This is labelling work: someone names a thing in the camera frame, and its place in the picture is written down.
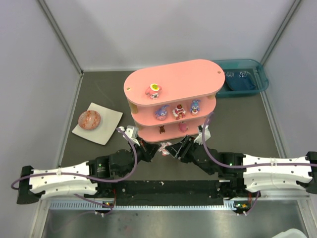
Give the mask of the pink doll green bow toy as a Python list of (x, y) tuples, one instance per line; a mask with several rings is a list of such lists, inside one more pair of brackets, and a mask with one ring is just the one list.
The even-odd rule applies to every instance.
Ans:
[(162, 87), (156, 83), (151, 84), (145, 91), (145, 95), (150, 99), (155, 100), (159, 97)]

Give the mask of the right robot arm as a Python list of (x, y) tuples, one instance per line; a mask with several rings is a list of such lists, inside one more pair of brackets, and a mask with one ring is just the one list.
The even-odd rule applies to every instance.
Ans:
[(208, 175), (217, 173), (225, 181), (220, 191), (226, 197), (273, 189), (317, 192), (317, 154), (313, 151), (298, 158), (264, 158), (218, 152), (197, 143), (191, 136), (165, 149), (172, 157), (183, 163), (193, 163)]

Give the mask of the red strawberry cake toy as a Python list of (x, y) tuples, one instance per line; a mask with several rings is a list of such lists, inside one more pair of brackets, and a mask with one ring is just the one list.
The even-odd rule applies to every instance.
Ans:
[(180, 120), (186, 117), (186, 111), (181, 104), (178, 104), (173, 110), (172, 113), (176, 120)]

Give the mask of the purple bunny head toy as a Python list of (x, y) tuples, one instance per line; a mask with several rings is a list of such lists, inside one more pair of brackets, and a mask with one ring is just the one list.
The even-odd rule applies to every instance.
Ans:
[(157, 120), (165, 120), (167, 117), (167, 108), (169, 107), (169, 105), (164, 105), (162, 107), (160, 107), (158, 110), (155, 111), (155, 118)]

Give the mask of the purple long-ear bunny toy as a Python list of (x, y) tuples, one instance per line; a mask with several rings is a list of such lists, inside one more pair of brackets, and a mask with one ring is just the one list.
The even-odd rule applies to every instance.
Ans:
[(199, 113), (199, 111), (200, 111), (200, 102), (201, 102), (201, 100), (199, 100), (199, 99), (192, 101), (192, 104), (190, 106), (191, 115), (196, 116)]

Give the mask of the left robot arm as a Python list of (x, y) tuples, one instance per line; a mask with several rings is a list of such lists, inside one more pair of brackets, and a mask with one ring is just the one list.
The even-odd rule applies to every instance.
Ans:
[(150, 162), (159, 148), (141, 138), (132, 142), (130, 150), (121, 149), (74, 166), (53, 170), (24, 166), (16, 181), (16, 203), (32, 204), (54, 196), (74, 194), (92, 198), (107, 196), (113, 191), (113, 183), (125, 179), (140, 161)]

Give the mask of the pink bonnet melody toy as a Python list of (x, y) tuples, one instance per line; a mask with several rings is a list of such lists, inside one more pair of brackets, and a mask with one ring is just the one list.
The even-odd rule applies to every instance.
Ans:
[(167, 155), (169, 155), (170, 153), (166, 150), (166, 147), (167, 147), (167, 146), (170, 146), (170, 145), (172, 145), (172, 143), (170, 143), (170, 142), (161, 142), (158, 151), (159, 151), (159, 152), (162, 152), (162, 155), (163, 155), (163, 156), (167, 156)]

